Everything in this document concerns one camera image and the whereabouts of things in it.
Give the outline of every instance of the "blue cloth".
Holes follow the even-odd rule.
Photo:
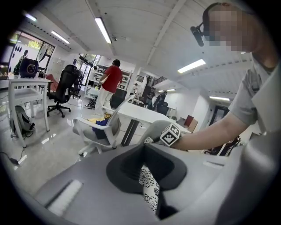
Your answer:
[[[96,121],[96,124],[100,125],[100,126],[106,126],[107,122],[108,122],[108,119],[103,120],[103,121]],[[103,130],[99,130],[99,129],[94,128],[94,127],[92,128],[92,130],[96,133],[96,136],[97,136],[98,140],[106,138],[105,132]]]

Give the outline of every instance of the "backpack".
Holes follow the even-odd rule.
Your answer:
[[[15,107],[15,109],[16,109],[16,114],[18,117],[18,126],[19,126],[19,129],[20,129],[22,135],[26,134],[27,132],[32,131],[35,124],[30,122],[29,117],[26,115],[23,107],[21,107],[20,105],[17,105]],[[16,137],[18,137],[12,116],[10,118],[10,127],[12,128]]]

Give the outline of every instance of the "gray plastic device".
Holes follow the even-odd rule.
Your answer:
[[[178,210],[165,220],[150,210],[142,195],[122,192],[106,175],[112,159],[137,145],[85,158],[48,181],[35,199],[27,194],[22,197],[40,218],[51,224],[235,224],[253,210],[279,170],[280,135],[275,132],[253,138],[247,146],[233,149],[229,157],[192,154],[151,144],[187,167],[178,187],[163,192],[167,204]],[[59,218],[44,205],[74,179],[84,185]]]

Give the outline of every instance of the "headset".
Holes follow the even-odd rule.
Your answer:
[[[190,28],[193,36],[195,37],[197,43],[199,44],[199,46],[203,47],[204,46],[204,42],[202,37],[205,36],[205,38],[207,40],[215,40],[215,38],[213,36],[210,36],[210,32],[209,32],[209,11],[211,8],[213,8],[216,5],[223,5],[224,3],[213,3],[211,5],[209,5],[205,11],[203,12],[203,22],[199,25],[199,26],[192,26]]]

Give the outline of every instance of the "yellow cloth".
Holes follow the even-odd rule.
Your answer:
[[[105,120],[104,116],[101,118],[92,118],[92,119],[88,119],[88,121],[92,122],[92,123],[96,123],[97,121],[103,121]]]

